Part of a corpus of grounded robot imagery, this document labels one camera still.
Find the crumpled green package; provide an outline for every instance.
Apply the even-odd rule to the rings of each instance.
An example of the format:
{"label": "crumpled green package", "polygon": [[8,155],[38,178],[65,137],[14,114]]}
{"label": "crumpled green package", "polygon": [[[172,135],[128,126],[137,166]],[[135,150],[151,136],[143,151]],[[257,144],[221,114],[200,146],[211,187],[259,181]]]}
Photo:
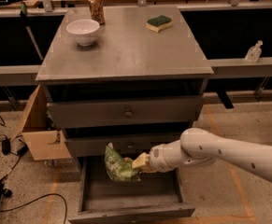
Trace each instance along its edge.
{"label": "crumpled green package", "polygon": [[140,170],[133,169],[133,161],[124,159],[112,145],[106,146],[105,163],[109,178],[115,182],[140,181]]}

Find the gray countertop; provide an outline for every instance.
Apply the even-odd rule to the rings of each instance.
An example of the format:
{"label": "gray countertop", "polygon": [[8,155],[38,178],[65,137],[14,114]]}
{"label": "gray countertop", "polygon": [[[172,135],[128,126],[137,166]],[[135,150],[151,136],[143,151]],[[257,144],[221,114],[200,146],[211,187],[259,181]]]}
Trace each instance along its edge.
{"label": "gray countertop", "polygon": [[[108,80],[208,77],[212,69],[176,7],[105,7],[106,24],[89,47],[78,45],[68,23],[89,19],[87,7],[69,9],[54,37],[36,80],[76,83]],[[146,28],[165,15],[172,27],[159,34]]]}

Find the sponge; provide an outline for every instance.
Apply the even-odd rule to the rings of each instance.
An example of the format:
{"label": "sponge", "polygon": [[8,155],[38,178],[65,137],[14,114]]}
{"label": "sponge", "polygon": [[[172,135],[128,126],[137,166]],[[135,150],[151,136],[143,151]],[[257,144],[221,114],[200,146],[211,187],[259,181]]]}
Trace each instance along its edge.
{"label": "sponge", "polygon": [[157,18],[149,19],[146,27],[155,33],[159,33],[161,30],[172,26],[172,20],[164,15]]}

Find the drawer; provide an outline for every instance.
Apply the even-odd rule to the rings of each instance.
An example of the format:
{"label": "drawer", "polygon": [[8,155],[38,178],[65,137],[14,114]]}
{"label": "drawer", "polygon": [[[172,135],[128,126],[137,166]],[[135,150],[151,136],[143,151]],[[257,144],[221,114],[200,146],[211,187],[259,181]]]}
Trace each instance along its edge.
{"label": "drawer", "polygon": [[98,127],[197,120],[202,96],[48,103],[58,127]]}
{"label": "drawer", "polygon": [[190,217],[194,207],[184,201],[178,171],[143,174],[140,182],[111,181],[104,157],[84,158],[77,223],[140,223]]}
{"label": "drawer", "polygon": [[66,144],[72,157],[104,155],[106,145],[112,143],[121,154],[138,154],[149,151],[153,146],[180,139],[180,133],[134,134],[121,136],[84,137],[67,139]]}

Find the cardboard box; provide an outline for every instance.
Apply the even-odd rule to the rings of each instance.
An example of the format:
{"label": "cardboard box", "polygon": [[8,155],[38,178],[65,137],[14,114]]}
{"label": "cardboard box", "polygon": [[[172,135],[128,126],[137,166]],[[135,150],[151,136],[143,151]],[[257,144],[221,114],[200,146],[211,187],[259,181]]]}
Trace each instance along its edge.
{"label": "cardboard box", "polygon": [[62,131],[47,130],[47,99],[41,86],[31,94],[11,142],[22,133],[25,143],[36,161],[69,159],[70,153]]}

